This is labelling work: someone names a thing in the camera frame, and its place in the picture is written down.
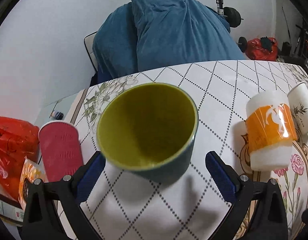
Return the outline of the dark green cup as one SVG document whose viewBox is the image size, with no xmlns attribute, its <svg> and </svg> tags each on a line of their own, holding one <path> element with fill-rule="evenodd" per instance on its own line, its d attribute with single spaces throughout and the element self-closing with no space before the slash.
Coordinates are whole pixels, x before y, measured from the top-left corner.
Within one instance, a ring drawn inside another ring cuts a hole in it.
<svg viewBox="0 0 308 240">
<path fill-rule="evenodd" d="M 198 110 L 187 92 L 167 83 L 146 83 L 108 104 L 96 139 L 112 165 L 169 185 L 188 169 L 197 130 Z"/>
</svg>

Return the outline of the red paper cup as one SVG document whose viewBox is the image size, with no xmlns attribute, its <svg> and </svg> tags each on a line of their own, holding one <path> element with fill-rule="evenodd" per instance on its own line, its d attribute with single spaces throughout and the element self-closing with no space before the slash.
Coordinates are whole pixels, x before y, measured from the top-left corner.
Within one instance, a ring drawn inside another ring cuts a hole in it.
<svg viewBox="0 0 308 240">
<path fill-rule="evenodd" d="M 40 152 L 49 182 L 74 175 L 83 165 L 77 128 L 68 122 L 50 121 L 38 133 Z"/>
</svg>

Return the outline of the orange and white cup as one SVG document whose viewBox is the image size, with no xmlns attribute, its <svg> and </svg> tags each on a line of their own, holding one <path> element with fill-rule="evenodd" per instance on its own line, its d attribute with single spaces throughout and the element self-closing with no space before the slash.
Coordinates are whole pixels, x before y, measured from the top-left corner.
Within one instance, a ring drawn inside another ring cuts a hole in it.
<svg viewBox="0 0 308 240">
<path fill-rule="evenodd" d="M 245 141 L 239 154 L 243 171 L 251 174 L 288 168 L 297 135 L 286 94 L 267 90 L 250 99 L 239 96 L 234 109 L 243 118 L 233 127 Z"/>
</svg>

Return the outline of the white paper cup upright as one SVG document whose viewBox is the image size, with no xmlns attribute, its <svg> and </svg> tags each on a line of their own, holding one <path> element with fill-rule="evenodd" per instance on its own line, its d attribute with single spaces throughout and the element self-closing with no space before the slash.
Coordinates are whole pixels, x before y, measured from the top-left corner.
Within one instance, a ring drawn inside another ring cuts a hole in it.
<svg viewBox="0 0 308 240">
<path fill-rule="evenodd" d="M 300 128 L 301 134 L 308 133 L 308 88 L 303 81 L 287 94 L 291 113 Z"/>
</svg>

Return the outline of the floral patterned tablecloth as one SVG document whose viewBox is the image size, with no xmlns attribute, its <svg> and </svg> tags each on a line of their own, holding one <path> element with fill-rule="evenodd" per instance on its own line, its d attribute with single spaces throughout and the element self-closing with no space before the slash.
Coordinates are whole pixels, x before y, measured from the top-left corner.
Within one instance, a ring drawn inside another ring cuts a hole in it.
<svg viewBox="0 0 308 240">
<path fill-rule="evenodd" d="M 266 90 L 308 88 L 299 66 L 265 61 L 200 62 L 149 70 L 95 85 L 64 98 L 57 111 L 78 129 L 83 160 L 98 149 L 96 123 L 120 92 L 163 82 L 185 90 L 198 107 L 199 126 L 190 165 L 172 185 L 151 182 L 107 164 L 81 204 L 102 239 L 208 239 L 230 209 L 204 163 L 215 151 L 238 174 L 246 173 L 246 104 Z"/>
</svg>

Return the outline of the small dark blue device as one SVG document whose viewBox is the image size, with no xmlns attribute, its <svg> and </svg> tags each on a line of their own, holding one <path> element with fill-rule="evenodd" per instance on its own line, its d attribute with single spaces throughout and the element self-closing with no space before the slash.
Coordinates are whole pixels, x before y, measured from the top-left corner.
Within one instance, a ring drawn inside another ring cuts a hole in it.
<svg viewBox="0 0 308 240">
<path fill-rule="evenodd" d="M 53 110 L 50 115 L 50 118 L 52 118 L 53 120 L 63 120 L 63 117 L 64 117 L 64 114 L 56 110 Z"/>
</svg>

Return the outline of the red plastic bag on table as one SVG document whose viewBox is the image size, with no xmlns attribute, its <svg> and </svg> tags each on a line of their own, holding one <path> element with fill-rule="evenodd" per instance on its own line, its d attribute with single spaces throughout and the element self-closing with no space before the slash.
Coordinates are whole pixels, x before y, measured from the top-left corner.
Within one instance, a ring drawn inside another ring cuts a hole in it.
<svg viewBox="0 0 308 240">
<path fill-rule="evenodd" d="M 0 184 L 15 200 L 25 160 L 38 160 L 38 132 L 28 121 L 0 116 Z"/>
</svg>

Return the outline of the red bag on floor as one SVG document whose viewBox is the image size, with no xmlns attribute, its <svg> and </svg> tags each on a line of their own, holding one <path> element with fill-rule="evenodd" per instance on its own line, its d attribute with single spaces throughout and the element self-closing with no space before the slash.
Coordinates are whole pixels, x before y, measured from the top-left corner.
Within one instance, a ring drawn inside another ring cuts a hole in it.
<svg viewBox="0 0 308 240">
<path fill-rule="evenodd" d="M 251 60 L 276 61 L 278 44 L 273 37 L 254 38 L 247 42 L 246 56 Z"/>
</svg>

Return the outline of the dumbbell on floor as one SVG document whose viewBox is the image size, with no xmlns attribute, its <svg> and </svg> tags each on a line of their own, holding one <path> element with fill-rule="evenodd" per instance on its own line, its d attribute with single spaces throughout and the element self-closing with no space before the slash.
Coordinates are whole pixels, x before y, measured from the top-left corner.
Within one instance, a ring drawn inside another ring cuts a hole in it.
<svg viewBox="0 0 308 240">
<path fill-rule="evenodd" d="M 247 50 L 247 39 L 245 37 L 243 36 L 239 37 L 238 47 L 243 53 L 245 53 L 245 51 Z"/>
</svg>

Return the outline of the blue blanket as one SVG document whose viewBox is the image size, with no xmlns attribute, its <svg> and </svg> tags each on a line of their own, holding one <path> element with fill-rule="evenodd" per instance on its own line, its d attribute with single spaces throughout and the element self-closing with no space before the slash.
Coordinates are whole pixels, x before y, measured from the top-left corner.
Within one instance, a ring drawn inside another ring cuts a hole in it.
<svg viewBox="0 0 308 240">
<path fill-rule="evenodd" d="M 178 64 L 242 60 L 224 17 L 197 0 L 130 0 L 93 40 L 98 82 Z"/>
</svg>

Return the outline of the barbell weight rack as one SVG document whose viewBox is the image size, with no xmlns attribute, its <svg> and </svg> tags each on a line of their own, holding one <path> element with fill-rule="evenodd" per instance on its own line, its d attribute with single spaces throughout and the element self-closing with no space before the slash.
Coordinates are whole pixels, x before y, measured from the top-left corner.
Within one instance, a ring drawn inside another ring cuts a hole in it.
<svg viewBox="0 0 308 240">
<path fill-rule="evenodd" d="M 225 7 L 223 0 L 215 1 L 217 6 L 217 13 L 226 19 L 231 28 L 237 28 L 239 25 L 241 25 L 243 18 L 235 8 Z"/>
</svg>

